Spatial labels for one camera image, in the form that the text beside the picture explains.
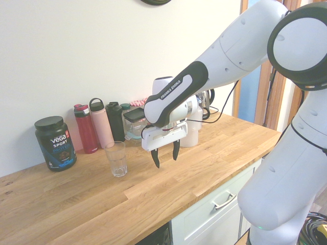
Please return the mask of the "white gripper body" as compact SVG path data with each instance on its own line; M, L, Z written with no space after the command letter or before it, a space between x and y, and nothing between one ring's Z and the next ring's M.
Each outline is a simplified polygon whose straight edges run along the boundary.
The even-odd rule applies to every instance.
M142 148L149 152L180 140L186 137L187 133L188 126L186 122L181 122L168 131L158 127L146 128L142 132Z

